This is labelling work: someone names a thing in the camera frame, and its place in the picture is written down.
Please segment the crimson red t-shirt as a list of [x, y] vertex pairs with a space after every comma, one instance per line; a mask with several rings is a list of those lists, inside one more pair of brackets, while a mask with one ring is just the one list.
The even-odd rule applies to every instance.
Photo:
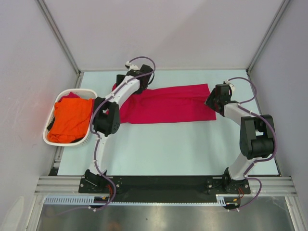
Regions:
[[207, 84], [145, 90], [131, 95], [120, 108], [120, 122], [130, 124], [215, 121], [216, 113], [205, 105]]

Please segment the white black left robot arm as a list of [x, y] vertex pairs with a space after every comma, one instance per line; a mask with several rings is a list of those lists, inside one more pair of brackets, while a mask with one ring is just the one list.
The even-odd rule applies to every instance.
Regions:
[[95, 192], [102, 192], [111, 181], [103, 168], [106, 143], [120, 127], [120, 108], [133, 94], [141, 94], [151, 84], [155, 67], [143, 64], [138, 68], [133, 64], [126, 64], [127, 73], [116, 76], [115, 89], [106, 97], [97, 97], [94, 101], [93, 114], [90, 121], [90, 132], [97, 136], [93, 161], [86, 170], [84, 177]]

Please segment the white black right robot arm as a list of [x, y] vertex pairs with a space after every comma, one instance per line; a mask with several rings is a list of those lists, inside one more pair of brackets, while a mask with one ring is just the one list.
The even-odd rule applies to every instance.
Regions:
[[235, 162], [225, 169], [221, 186], [227, 193], [237, 192], [248, 184], [247, 176], [259, 162], [271, 160], [276, 154], [276, 135], [273, 118], [257, 115], [237, 101], [232, 101], [231, 86], [217, 84], [205, 102], [210, 109], [240, 126], [240, 154]]

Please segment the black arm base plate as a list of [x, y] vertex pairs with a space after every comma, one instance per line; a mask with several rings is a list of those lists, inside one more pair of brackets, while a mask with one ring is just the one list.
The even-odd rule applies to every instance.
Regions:
[[101, 176], [85, 174], [79, 193], [112, 192], [114, 202], [124, 203], [210, 203], [217, 194], [250, 195], [247, 180], [226, 176]]

